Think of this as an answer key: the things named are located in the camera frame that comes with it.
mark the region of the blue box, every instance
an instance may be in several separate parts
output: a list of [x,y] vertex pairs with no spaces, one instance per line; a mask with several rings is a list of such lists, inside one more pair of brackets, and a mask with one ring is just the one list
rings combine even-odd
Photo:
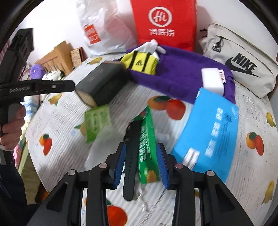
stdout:
[[239,109],[226,98],[200,88],[184,130],[171,154],[196,172],[214,171],[226,182],[232,164]]

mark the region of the green snack bag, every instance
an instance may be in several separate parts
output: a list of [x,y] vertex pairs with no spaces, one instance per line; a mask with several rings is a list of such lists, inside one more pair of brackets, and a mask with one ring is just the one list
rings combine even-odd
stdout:
[[142,184],[159,181],[159,168],[156,155],[155,132],[150,107],[134,120],[143,119],[139,144],[138,171]]
[[109,106],[95,107],[85,112],[86,142],[91,143],[96,139],[103,127],[111,125]]

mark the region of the nike swoosh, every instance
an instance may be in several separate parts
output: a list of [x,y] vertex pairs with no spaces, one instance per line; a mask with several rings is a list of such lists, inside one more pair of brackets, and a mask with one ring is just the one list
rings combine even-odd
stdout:
[[252,75],[252,76],[256,76],[256,77],[260,78],[259,76],[254,75],[252,72],[248,72],[248,71],[245,71],[244,69],[241,69],[241,68],[238,68],[238,67],[236,67],[236,66],[233,66],[233,65],[232,65],[232,59],[233,59],[233,57],[230,58],[230,59],[228,59],[228,60],[226,61],[226,63],[225,63],[225,65],[226,65],[230,70],[236,71],[236,72],[245,73],[245,74]]

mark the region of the white wall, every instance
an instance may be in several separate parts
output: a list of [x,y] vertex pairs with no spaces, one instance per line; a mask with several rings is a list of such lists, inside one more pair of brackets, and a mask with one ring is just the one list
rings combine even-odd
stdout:
[[[130,0],[116,1],[120,17],[136,36]],[[70,42],[73,48],[82,46],[89,55],[89,50],[83,41],[83,30],[76,15],[75,2],[76,0],[44,0],[20,24],[20,28],[34,28],[35,50],[29,57],[30,63],[43,57],[64,40]],[[197,39],[203,35],[199,30],[207,28],[213,21],[220,21],[276,58],[278,46],[272,36],[240,1],[198,0],[197,11]],[[201,52],[199,45],[196,45],[196,51]]]

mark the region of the silver bolt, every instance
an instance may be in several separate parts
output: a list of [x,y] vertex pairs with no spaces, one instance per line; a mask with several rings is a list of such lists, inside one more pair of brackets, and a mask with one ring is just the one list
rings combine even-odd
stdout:
[[182,169],[182,168],[183,168],[183,164],[177,163],[177,164],[175,165],[175,167],[176,167],[177,169]]
[[100,164],[100,168],[101,168],[101,169],[105,169],[106,167],[107,167],[107,164],[106,164],[106,163],[101,163],[101,164]]
[[71,169],[71,170],[68,171],[68,175],[72,176],[74,174],[75,174],[75,170]]
[[214,176],[215,173],[214,173],[213,171],[209,170],[209,171],[207,171],[207,175],[208,175],[208,176]]

